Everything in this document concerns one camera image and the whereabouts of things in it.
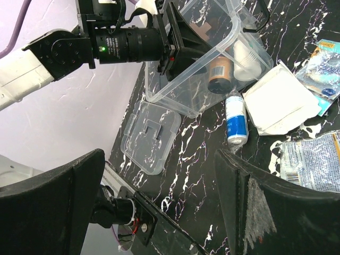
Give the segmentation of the white gauze pad packet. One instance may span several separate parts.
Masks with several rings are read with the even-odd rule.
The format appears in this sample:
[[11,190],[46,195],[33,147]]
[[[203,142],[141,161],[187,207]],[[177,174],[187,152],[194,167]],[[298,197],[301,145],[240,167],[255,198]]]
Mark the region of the white gauze pad packet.
[[260,136],[285,135],[321,111],[318,99],[282,61],[243,93],[243,99]]

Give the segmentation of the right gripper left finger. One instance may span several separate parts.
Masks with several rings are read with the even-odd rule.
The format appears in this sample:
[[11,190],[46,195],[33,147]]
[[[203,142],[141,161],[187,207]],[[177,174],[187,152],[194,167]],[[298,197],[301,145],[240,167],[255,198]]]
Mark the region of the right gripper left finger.
[[80,254],[105,167],[95,149],[1,188],[1,254]]

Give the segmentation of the white medicine bottle green label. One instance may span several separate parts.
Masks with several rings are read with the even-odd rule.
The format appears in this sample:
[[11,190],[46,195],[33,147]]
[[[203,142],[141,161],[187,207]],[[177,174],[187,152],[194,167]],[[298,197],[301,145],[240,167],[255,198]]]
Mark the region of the white medicine bottle green label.
[[241,41],[234,46],[234,77],[239,81],[252,81],[260,77],[261,64],[256,55]]

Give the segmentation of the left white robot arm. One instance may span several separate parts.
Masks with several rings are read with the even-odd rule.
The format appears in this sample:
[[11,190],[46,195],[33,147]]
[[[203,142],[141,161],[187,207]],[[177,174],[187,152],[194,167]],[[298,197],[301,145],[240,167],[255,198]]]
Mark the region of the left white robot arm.
[[88,64],[158,63],[172,81],[210,51],[210,45],[168,3],[165,26],[161,13],[138,7],[132,16],[147,16],[144,28],[130,26],[125,1],[77,1],[78,25],[55,29],[18,50],[1,52],[1,109]]

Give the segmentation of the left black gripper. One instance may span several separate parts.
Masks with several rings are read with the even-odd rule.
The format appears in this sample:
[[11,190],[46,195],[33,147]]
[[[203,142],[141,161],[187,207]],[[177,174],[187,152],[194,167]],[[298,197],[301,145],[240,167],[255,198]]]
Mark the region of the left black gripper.
[[163,15],[136,8],[127,19],[125,1],[77,1],[79,43],[77,60],[95,68],[100,64],[159,61],[159,73],[174,80],[211,50],[185,21],[173,2]]

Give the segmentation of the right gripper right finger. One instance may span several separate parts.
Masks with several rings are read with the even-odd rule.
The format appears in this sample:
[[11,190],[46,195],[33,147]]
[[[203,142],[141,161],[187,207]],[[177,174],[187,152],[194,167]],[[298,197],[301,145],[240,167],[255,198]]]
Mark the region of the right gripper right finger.
[[339,254],[339,194],[293,184],[224,149],[214,165],[231,254]]

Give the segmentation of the clear plastic medicine box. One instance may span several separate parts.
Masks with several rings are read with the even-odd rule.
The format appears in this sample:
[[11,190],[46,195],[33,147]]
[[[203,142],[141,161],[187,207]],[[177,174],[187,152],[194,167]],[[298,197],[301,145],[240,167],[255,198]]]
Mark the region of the clear plastic medicine box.
[[[168,3],[163,9],[166,32],[170,29],[166,14]],[[159,73],[159,61],[146,63],[144,87],[146,100],[150,103],[194,118],[227,95],[208,90],[209,64],[217,56],[223,55],[232,62],[232,90],[241,90],[258,81],[273,67],[273,60],[259,36],[261,26],[241,1],[189,1],[182,9],[174,4],[190,27],[211,46],[211,50],[172,81]],[[239,81],[234,77],[233,46],[238,40],[256,55],[261,64],[262,73],[255,80]]]

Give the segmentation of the teal bandage packet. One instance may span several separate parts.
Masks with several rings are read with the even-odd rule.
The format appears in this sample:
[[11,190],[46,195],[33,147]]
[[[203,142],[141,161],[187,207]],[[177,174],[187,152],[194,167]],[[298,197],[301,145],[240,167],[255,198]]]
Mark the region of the teal bandage packet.
[[308,61],[296,75],[297,79],[318,99],[322,117],[339,97],[339,42],[322,39]]

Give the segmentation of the brown bottle orange cap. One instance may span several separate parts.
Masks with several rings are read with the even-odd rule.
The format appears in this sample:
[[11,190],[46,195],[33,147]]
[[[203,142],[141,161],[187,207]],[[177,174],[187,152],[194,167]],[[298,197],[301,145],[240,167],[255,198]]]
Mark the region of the brown bottle orange cap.
[[208,90],[214,94],[226,95],[232,87],[232,62],[229,58],[219,55],[209,64]]

